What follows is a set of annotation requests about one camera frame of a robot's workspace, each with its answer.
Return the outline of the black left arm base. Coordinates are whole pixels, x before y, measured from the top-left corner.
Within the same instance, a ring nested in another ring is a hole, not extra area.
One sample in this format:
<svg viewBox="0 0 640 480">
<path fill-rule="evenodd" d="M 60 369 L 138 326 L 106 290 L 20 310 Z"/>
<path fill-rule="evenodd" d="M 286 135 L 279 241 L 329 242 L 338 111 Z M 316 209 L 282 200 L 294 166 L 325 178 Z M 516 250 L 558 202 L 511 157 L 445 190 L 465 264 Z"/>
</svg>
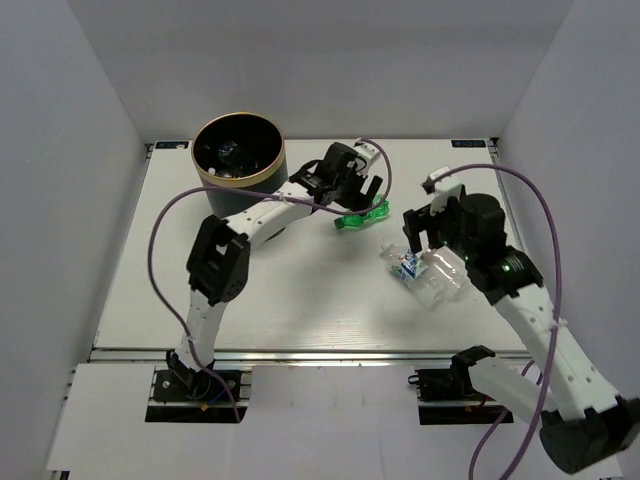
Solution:
<svg viewBox="0 0 640 480">
<path fill-rule="evenodd" d="M 190 392 L 168 369 L 156 370 L 146 407 L 146 423 L 236 424 L 244 418 L 251 394 L 249 371 L 219 371 L 233 394 L 239 418 L 224 388 L 212 377 Z"/>
</svg>

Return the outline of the clear bottle green-blue label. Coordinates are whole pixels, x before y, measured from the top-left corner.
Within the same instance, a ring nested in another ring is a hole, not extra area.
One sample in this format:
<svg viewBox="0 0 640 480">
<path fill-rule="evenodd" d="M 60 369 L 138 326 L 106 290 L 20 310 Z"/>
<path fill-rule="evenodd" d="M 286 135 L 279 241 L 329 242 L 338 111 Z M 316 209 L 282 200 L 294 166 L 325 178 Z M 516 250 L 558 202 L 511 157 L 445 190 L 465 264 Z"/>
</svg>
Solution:
<svg viewBox="0 0 640 480">
<path fill-rule="evenodd" d="M 408 247 L 383 244 L 380 256 L 388 272 L 427 310 L 435 310 L 444 300 L 444 284 L 435 270 Z"/>
</svg>

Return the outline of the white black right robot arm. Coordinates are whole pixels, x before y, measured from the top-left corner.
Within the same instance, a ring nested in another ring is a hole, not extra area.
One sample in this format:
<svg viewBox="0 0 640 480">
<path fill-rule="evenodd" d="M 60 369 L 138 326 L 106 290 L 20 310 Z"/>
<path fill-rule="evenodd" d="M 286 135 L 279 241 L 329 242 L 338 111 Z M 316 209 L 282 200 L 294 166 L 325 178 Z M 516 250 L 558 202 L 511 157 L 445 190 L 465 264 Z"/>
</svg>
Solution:
<svg viewBox="0 0 640 480">
<path fill-rule="evenodd" d="M 412 252 L 425 234 L 432 249 L 463 260 L 468 279 L 515 331 L 549 386 L 541 389 L 511 370 L 489 348 L 453 356 L 451 384 L 461 397 L 480 393 L 534 426 L 551 461 L 575 474 L 631 446 L 639 434 L 639 401 L 625 399 L 596 369 L 565 322 L 555 320 L 542 275 L 508 245 L 505 212 L 487 194 L 461 193 L 403 214 Z"/>
</svg>

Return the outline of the crushed Aquarius bottle blue label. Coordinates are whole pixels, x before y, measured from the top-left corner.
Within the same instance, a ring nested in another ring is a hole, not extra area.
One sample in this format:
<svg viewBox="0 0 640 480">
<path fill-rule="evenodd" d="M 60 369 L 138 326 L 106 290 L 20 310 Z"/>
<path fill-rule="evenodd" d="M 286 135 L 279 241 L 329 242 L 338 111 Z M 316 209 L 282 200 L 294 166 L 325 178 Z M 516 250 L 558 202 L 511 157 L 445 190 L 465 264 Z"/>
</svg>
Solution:
<svg viewBox="0 0 640 480">
<path fill-rule="evenodd" d="M 222 168 L 214 168 L 210 167 L 207 169 L 207 173 L 211 176 L 222 178 L 222 179 L 239 179 L 244 178 L 244 172 L 237 167 L 222 167 Z"/>
</svg>

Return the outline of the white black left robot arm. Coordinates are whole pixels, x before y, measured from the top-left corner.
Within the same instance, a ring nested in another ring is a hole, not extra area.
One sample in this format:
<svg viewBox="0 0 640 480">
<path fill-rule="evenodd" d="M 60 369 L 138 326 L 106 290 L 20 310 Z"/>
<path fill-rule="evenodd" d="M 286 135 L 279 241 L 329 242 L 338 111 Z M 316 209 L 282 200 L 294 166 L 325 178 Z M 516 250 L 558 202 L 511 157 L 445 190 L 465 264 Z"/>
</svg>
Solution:
<svg viewBox="0 0 640 480">
<path fill-rule="evenodd" d="M 332 204 L 347 212 L 369 212 L 382 178 L 373 177 L 362 187 L 370 168 L 388 156 L 371 142 L 359 139 L 353 146 L 335 142 L 321 160 L 304 164 L 273 194 L 246 210 L 201 223 L 187 260 L 189 309 L 182 320 L 184 334 L 167 354 L 169 371 L 188 398 L 199 399 L 211 387 L 215 341 L 228 304 L 244 290 L 250 257 L 267 240 L 290 224 Z"/>
</svg>

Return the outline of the green Sprite bottle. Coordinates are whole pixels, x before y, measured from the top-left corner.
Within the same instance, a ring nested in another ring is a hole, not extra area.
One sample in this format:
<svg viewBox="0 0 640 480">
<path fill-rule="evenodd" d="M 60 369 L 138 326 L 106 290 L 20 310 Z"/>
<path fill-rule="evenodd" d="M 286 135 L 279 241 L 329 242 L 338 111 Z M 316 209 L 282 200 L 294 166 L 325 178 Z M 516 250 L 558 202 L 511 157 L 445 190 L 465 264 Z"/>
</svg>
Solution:
<svg viewBox="0 0 640 480">
<path fill-rule="evenodd" d="M 389 202 L 384 200 L 380 206 L 366 214 L 340 216 L 333 221 L 333 224 L 337 231 L 359 231 L 374 223 L 385 220 L 389 212 Z"/>
</svg>

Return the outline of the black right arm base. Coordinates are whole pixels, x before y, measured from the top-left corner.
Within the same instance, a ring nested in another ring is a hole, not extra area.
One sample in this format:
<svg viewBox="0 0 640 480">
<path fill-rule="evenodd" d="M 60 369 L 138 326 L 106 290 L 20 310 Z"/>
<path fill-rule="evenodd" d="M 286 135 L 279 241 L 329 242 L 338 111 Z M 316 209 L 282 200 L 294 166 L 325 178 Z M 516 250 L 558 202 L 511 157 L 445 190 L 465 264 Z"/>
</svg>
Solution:
<svg viewBox="0 0 640 480">
<path fill-rule="evenodd" d="M 503 407 L 476 391 L 465 393 L 448 369 L 418 369 L 407 378 L 416 390 L 422 426 L 490 425 Z"/>
</svg>

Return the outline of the clear bottle dark blue label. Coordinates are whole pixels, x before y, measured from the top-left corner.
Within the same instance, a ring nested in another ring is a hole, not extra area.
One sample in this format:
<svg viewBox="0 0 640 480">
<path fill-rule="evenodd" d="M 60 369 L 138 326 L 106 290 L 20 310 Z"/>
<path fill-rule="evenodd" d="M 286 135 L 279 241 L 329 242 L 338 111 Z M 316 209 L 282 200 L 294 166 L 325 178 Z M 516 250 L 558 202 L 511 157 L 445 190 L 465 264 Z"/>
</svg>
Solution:
<svg viewBox="0 0 640 480">
<path fill-rule="evenodd" d="M 216 161 L 220 169 L 239 171 L 240 175 L 252 174 L 259 166 L 257 158 L 233 140 L 224 141 L 219 145 Z"/>
</svg>

